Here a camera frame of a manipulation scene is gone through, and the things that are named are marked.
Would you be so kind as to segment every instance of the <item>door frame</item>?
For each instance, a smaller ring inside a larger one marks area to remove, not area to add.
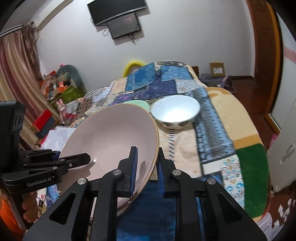
[[[246,0],[247,5],[251,14],[251,19],[253,23],[253,29],[254,29],[254,37],[255,37],[255,73],[254,73],[254,81],[256,82],[257,72],[258,72],[258,40],[257,40],[257,34],[256,34],[256,25],[255,25],[255,18],[252,11],[252,8],[250,6],[250,1],[253,0]],[[265,121],[272,127],[274,132],[278,135],[280,133],[280,128],[276,121],[272,118],[271,112],[273,110],[278,92],[279,87],[281,84],[281,74],[282,74],[282,68],[283,68],[283,41],[281,36],[281,28],[279,25],[279,19],[277,17],[276,11],[272,8],[272,6],[266,2],[267,7],[269,9],[272,25],[274,29],[274,35],[275,35],[275,43],[276,43],[276,66],[275,66],[275,72],[274,72],[274,81],[272,83],[271,93],[269,95],[269,100],[267,103],[266,110],[264,112],[264,119]]]

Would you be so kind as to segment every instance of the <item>silver screw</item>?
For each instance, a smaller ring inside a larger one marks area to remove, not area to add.
[[[118,176],[118,175],[120,175],[122,173],[122,171],[119,170],[119,169],[116,169],[112,173],[113,173],[113,175]]]
[[[216,180],[214,178],[209,178],[207,182],[208,184],[214,185],[216,183]]]
[[[182,173],[182,172],[181,172],[180,170],[178,170],[178,169],[173,170],[173,174],[174,174],[175,176],[180,176],[181,173]]]
[[[79,178],[79,179],[77,180],[77,183],[78,183],[79,185],[83,185],[84,183],[86,183],[86,179],[85,179],[84,177]]]

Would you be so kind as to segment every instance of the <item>orange sleeve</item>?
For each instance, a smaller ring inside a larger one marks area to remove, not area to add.
[[[2,199],[2,205],[0,208],[0,216],[6,226],[14,233],[18,240],[22,240],[22,237],[25,234],[24,230],[21,230],[15,220],[15,217],[9,207],[9,204]]]

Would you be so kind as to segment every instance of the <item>green blanket patch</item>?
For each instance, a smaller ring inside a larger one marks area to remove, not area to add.
[[[245,211],[252,217],[264,213],[267,201],[269,168],[265,148],[261,144],[236,150],[244,179]]]

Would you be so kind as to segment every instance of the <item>television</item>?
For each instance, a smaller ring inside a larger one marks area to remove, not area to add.
[[[140,24],[134,12],[119,16],[107,22],[112,39],[140,31]]]
[[[95,26],[126,13],[147,8],[144,0],[95,0],[87,6]]]

